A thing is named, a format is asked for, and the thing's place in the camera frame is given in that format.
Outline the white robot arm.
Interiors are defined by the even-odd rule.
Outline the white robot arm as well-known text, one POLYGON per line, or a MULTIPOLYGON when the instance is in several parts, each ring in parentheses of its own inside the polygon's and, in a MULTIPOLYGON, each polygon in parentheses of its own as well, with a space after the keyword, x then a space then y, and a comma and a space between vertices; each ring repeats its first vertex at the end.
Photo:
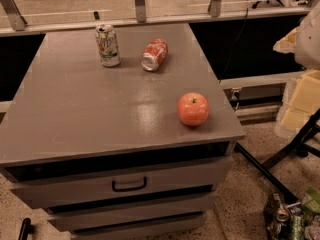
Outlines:
POLYGON ((301 76, 286 83, 276 118, 275 133, 287 138, 298 133, 320 108, 320 2, 273 50, 293 53, 295 62, 305 68, 301 76))

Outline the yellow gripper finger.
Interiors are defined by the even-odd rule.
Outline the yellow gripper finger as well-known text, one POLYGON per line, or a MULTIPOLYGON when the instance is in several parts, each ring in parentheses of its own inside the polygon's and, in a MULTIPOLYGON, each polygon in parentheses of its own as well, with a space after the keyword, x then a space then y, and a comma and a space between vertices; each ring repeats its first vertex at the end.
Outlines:
POLYGON ((294 53, 296 35, 297 29, 294 28, 286 36, 275 43, 273 50, 282 54, 294 53))
POLYGON ((320 71, 307 70, 299 78, 287 82, 276 118, 275 134, 291 138, 319 108, 320 71))

